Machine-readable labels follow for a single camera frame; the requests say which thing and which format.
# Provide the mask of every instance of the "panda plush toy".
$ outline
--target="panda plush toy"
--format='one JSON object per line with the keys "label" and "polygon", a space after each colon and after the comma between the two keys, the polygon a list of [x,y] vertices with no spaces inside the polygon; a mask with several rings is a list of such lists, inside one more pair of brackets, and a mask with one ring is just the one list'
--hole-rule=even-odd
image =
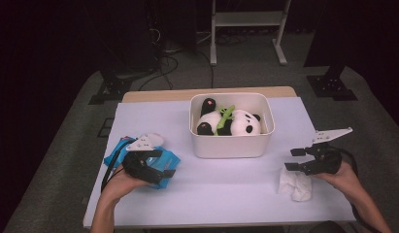
{"label": "panda plush toy", "polygon": [[260,116],[244,110],[235,110],[235,106],[217,110],[216,101],[207,98],[202,104],[200,119],[197,123],[198,135],[247,136],[261,132]]}

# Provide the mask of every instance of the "white cloth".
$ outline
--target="white cloth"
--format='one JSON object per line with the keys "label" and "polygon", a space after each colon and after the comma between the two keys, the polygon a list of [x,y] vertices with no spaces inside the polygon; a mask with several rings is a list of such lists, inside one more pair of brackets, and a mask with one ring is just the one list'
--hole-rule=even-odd
{"label": "white cloth", "polygon": [[293,201],[308,201],[312,198],[312,180],[303,173],[281,169],[278,194],[292,193]]}

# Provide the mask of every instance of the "gray carpet floor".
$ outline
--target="gray carpet floor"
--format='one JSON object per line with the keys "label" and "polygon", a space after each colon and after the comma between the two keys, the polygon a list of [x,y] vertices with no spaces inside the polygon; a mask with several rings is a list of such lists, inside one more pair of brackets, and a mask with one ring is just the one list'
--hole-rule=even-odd
{"label": "gray carpet floor", "polygon": [[[352,127],[352,133],[332,145],[355,155],[360,180],[375,198],[393,232],[399,232],[399,127],[365,80],[348,67],[341,79],[357,101],[338,102],[315,96],[306,76],[322,75],[327,67],[303,67],[313,34],[284,34],[286,66],[278,62],[273,37],[248,36],[237,46],[217,47],[213,87],[289,85],[302,98],[316,130]],[[208,46],[199,50],[209,57]],[[180,52],[172,57],[178,60],[178,68],[167,75],[173,89],[211,88],[211,68],[202,54]],[[176,65],[171,59],[163,59],[162,63],[164,72]],[[131,90],[138,90],[149,78],[135,81]],[[83,216],[107,144],[107,138],[97,135],[105,119],[114,117],[119,102],[88,105],[102,82],[96,72],[84,84],[5,232],[88,232],[83,229]],[[169,89],[163,77],[147,83],[142,90],[160,89]],[[284,226],[283,231],[308,232],[312,226]],[[347,223],[343,226],[353,232]]]}

